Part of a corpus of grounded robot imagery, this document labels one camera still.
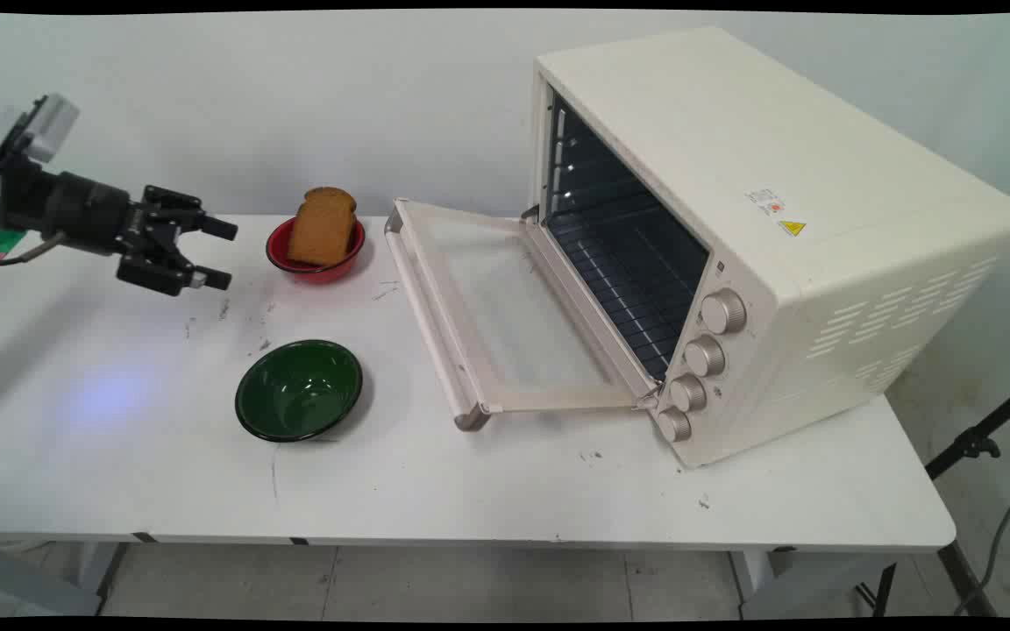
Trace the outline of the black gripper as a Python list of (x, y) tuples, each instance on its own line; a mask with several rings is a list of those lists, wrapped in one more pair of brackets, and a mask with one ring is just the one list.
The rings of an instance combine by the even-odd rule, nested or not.
[(120, 188), (69, 172), (53, 174), (16, 157), (0, 175), (0, 223), (31, 230), (59, 246), (116, 256), (116, 277), (164, 295), (184, 288), (228, 290), (232, 274), (196, 266), (181, 254), (177, 237), (200, 231), (235, 240), (235, 223), (217, 219), (200, 197), (147, 185), (140, 200)]

